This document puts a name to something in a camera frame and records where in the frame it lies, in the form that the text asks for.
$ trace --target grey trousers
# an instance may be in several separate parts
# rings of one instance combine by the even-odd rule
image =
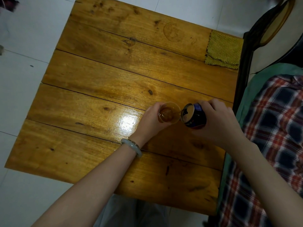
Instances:
[[[169,227],[166,206],[113,194],[94,227]]]

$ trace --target dark blue can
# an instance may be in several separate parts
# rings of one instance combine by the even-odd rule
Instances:
[[[206,125],[206,115],[198,103],[189,103],[181,111],[181,121],[192,129],[200,129]]]

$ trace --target table top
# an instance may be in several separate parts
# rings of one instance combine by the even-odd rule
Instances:
[[[210,32],[116,0],[76,0],[6,167],[76,183],[157,101],[231,107],[237,72],[203,62]],[[142,149],[115,193],[215,213],[222,149],[180,121]]]

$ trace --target person's left hand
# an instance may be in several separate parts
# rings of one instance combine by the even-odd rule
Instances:
[[[157,102],[149,107],[141,118],[136,131],[129,137],[140,148],[159,131],[171,125],[170,122],[161,123],[158,120],[158,111],[163,104],[163,102]]]

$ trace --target checkered fabric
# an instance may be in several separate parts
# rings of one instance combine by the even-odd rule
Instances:
[[[303,198],[303,76],[270,78],[258,93],[242,128],[282,178]],[[229,167],[218,226],[272,226],[235,162]]]

